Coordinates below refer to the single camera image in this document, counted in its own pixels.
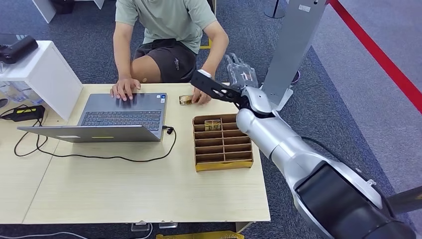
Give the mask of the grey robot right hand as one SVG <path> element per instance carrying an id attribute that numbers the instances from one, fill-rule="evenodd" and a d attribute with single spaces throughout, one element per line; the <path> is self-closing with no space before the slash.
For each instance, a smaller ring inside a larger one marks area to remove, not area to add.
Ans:
<path id="1" fill-rule="evenodd" d="M 242 90 L 244 87 L 259 88 L 258 78 L 255 69 L 238 58 L 234 53 L 225 54 L 227 71 L 230 78 L 230 85 L 233 88 Z"/>

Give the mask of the person's left hand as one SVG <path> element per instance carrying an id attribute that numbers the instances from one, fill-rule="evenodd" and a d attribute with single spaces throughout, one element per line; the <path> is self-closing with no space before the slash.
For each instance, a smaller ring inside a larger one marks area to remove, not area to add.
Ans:
<path id="1" fill-rule="evenodd" d="M 211 100 L 211 97 L 204 93 L 203 91 L 199 90 L 198 88 L 193 88 L 193 96 L 192 96 L 192 103 L 193 104 L 206 104 Z"/>

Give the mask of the person's right hand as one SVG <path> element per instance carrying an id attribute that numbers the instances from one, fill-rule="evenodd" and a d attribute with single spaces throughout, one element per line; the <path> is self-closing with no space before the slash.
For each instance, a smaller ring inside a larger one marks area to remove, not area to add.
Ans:
<path id="1" fill-rule="evenodd" d="M 120 77 L 110 89 L 110 96 L 123 101 L 133 100 L 132 90 L 140 90 L 140 88 L 141 84 L 138 80 L 130 77 Z"/>

